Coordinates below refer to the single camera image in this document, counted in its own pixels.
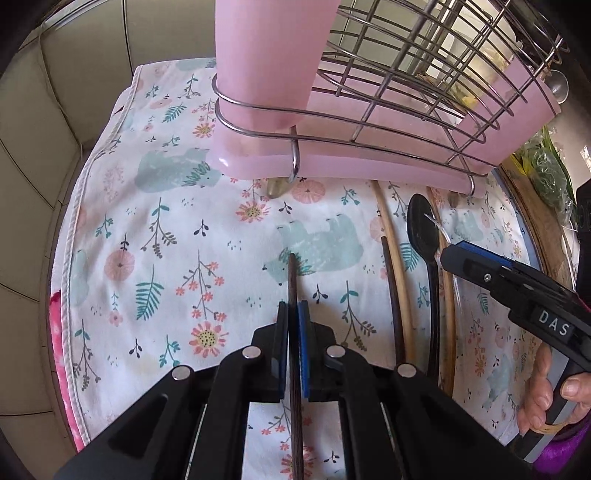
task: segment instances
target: plastic bag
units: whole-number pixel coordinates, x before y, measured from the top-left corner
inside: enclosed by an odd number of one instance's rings
[[[518,151],[525,174],[544,203],[554,209],[558,222],[567,226],[574,202],[569,196],[566,175],[553,151],[536,140],[534,137]]]

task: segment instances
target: beige wall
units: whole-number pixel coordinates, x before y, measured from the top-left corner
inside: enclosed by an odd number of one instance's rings
[[[41,41],[40,29],[29,35],[0,78],[0,428],[39,480],[75,453],[47,302],[79,142],[92,147],[137,65],[214,56],[213,6],[74,0],[46,22]]]

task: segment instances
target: metal hook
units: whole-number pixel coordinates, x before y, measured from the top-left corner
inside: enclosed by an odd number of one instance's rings
[[[297,128],[295,125],[290,127],[290,134],[297,135]],[[291,155],[293,157],[293,163],[291,166],[291,175],[287,179],[288,183],[293,183],[300,172],[300,144],[298,143],[297,138],[291,139]]]

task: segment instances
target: black tool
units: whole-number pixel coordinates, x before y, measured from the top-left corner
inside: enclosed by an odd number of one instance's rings
[[[439,268],[435,254],[439,249],[439,231],[435,224],[426,217],[435,218],[429,201],[418,193],[408,204],[408,240],[427,264],[429,279],[429,299],[431,306],[431,339],[429,343],[429,362],[427,376],[435,383],[439,382]]]
[[[509,320],[553,348],[548,380],[554,387],[554,400],[546,412],[546,423],[565,421],[576,404],[560,395],[562,383],[571,375],[591,371],[591,314],[577,294],[535,268],[468,242],[445,248],[441,266],[489,290],[492,298],[510,308]],[[552,434],[529,431],[518,439],[515,453],[533,462],[552,438]]]

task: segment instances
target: finger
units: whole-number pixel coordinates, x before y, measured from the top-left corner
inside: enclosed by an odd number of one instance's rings
[[[523,408],[520,408],[517,412],[517,426],[519,428],[519,433],[522,435],[525,435],[531,428],[530,421],[527,419],[527,414]]]
[[[569,419],[567,420],[568,423],[578,423],[583,420],[587,413],[589,413],[589,406],[584,406],[581,403],[577,403],[577,406],[574,408],[573,412],[570,414]]]
[[[566,400],[582,404],[583,408],[591,406],[591,374],[573,375],[560,388],[560,394]]]
[[[540,407],[537,404],[537,402],[534,400],[533,396],[531,396],[531,395],[525,396],[523,408],[525,410],[525,415],[527,416],[527,420],[533,428],[539,429],[545,423],[546,412],[542,407]]]
[[[547,377],[552,366],[552,350],[547,343],[542,343],[535,354],[532,377]]]
[[[532,399],[542,410],[548,410],[554,398],[552,384],[545,376],[532,376],[529,380],[526,398]]]

